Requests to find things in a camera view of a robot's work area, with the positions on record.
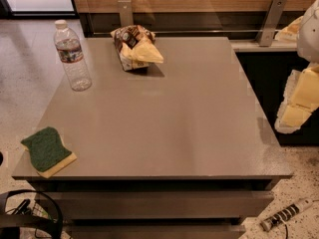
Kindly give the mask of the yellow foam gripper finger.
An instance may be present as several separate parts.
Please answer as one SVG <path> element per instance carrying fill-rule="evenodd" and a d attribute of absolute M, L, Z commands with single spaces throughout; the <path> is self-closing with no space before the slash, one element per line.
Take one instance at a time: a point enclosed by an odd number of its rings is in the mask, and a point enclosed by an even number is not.
<path fill-rule="evenodd" d="M 300 129 L 319 108 L 319 65 L 311 63 L 302 72 L 293 70 L 287 79 L 275 129 L 292 133 Z"/>
<path fill-rule="evenodd" d="M 295 42 L 297 40 L 297 34 L 300 29 L 300 24 L 303 17 L 300 16 L 291 22 L 288 26 L 280 30 L 274 37 L 276 41 L 281 42 Z"/>

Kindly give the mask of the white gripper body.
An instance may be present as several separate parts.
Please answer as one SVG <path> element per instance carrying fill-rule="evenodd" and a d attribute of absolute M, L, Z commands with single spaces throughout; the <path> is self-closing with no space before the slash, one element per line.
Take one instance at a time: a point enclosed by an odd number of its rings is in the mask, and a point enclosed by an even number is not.
<path fill-rule="evenodd" d="M 306 10 L 297 35 L 298 56 L 310 63 L 319 63 L 319 0 Z"/>

